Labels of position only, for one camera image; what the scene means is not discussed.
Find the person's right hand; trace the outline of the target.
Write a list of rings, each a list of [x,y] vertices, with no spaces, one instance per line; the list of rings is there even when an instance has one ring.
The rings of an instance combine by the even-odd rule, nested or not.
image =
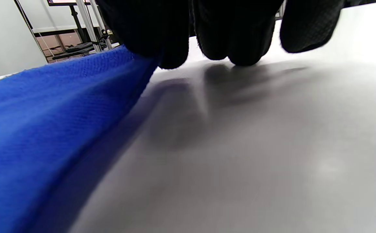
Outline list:
[[[160,57],[162,69],[180,67],[194,29],[210,60],[254,65],[272,43],[282,0],[98,0],[108,27],[131,52]],[[324,46],[333,35],[343,0],[287,0],[280,41],[288,53]]]

